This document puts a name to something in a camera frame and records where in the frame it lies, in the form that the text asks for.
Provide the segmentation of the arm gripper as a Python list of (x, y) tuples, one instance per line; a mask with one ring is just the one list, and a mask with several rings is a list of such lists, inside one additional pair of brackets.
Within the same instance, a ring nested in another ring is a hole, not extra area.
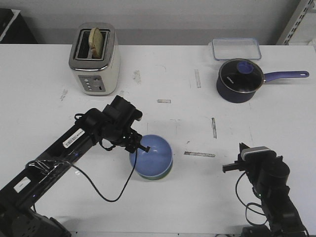
[(243, 161), (241, 156), (242, 154), (246, 153), (250, 147), (247, 146), (245, 143), (239, 144), (239, 154), (237, 160), (234, 163), (226, 164), (222, 166), (222, 171), (224, 173), (232, 170), (239, 170), (248, 172), (251, 175), (251, 179), (253, 180), (254, 177), (258, 178), (259, 171), (263, 167), (263, 164), (273, 163), (273, 162), (283, 162), (282, 156), (276, 156), (275, 158), (251, 158), (249, 161)]
[(134, 153), (137, 149), (145, 152), (150, 150), (149, 146), (141, 144), (142, 136), (131, 128), (134, 121), (140, 121), (143, 113), (121, 96), (115, 96), (111, 104), (103, 110), (107, 117), (102, 136), (111, 144), (125, 146), (125, 150)]

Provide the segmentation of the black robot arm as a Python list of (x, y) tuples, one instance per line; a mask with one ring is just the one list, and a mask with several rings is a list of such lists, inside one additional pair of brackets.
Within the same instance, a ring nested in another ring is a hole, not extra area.
[(299, 213), (290, 200), (290, 188), (286, 182), (290, 169), (283, 162), (282, 156), (261, 146), (249, 147), (244, 143), (239, 145), (239, 155), (236, 161), (223, 165), (223, 172), (239, 170), (247, 175), (252, 185), (254, 195), (261, 201), (259, 207), (263, 210), (268, 226), (251, 224), (244, 227), (243, 237), (307, 237), (309, 233), (303, 225)]
[(104, 110), (96, 108), (75, 115), (75, 124), (0, 191), (0, 235), (2, 237), (70, 237), (71, 233), (56, 219), (40, 215), (32, 206), (90, 148), (109, 141), (130, 153), (141, 145), (142, 136), (132, 129), (142, 112), (116, 96)]

